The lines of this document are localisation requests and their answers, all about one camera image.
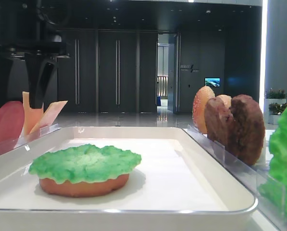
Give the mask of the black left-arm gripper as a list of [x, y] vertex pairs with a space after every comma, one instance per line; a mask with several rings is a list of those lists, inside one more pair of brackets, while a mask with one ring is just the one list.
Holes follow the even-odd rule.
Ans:
[[0, 108], [8, 102], [8, 83], [13, 65], [13, 60], [8, 58], [25, 58], [29, 104], [32, 109], [40, 109], [50, 79], [58, 68], [53, 57], [69, 56], [65, 42], [0, 40]]

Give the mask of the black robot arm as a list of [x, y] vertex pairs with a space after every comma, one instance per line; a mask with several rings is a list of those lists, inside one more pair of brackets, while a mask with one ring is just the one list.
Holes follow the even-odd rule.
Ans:
[[10, 100], [8, 85], [15, 59], [26, 65], [30, 107], [42, 107], [58, 68], [57, 58], [69, 57], [54, 25], [40, 0], [0, 0], [0, 108]]

